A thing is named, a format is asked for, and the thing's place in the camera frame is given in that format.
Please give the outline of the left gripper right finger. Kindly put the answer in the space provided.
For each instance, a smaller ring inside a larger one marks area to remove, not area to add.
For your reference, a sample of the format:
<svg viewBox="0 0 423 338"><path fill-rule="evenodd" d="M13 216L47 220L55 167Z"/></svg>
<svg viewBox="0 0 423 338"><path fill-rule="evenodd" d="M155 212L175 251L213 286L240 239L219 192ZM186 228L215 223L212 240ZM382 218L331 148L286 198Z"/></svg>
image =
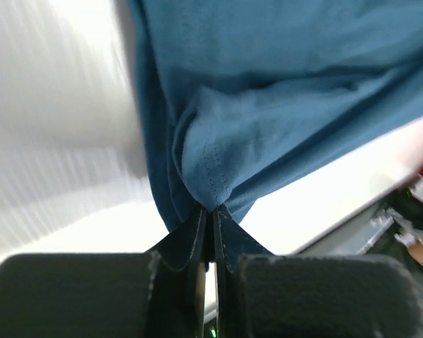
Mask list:
<svg viewBox="0 0 423 338"><path fill-rule="evenodd" d="M277 256L213 212L220 337L423 337L409 272L385 256Z"/></svg>

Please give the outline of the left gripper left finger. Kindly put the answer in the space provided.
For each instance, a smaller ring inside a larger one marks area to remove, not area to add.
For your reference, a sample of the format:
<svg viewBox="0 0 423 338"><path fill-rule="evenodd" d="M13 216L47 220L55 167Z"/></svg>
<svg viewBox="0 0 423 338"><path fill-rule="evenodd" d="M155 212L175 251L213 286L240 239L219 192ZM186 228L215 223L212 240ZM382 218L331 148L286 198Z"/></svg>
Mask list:
<svg viewBox="0 0 423 338"><path fill-rule="evenodd" d="M207 212L144 253L24 253L0 264L0 337L201 337Z"/></svg>

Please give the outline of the blue t shirt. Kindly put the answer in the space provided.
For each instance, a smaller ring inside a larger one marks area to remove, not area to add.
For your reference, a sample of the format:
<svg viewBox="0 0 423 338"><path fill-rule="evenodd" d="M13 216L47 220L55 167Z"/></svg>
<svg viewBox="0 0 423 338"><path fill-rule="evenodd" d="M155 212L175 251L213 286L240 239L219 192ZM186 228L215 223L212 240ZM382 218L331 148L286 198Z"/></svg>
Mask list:
<svg viewBox="0 0 423 338"><path fill-rule="evenodd" d="M149 181L176 229L423 116L423 1L134 1Z"/></svg>

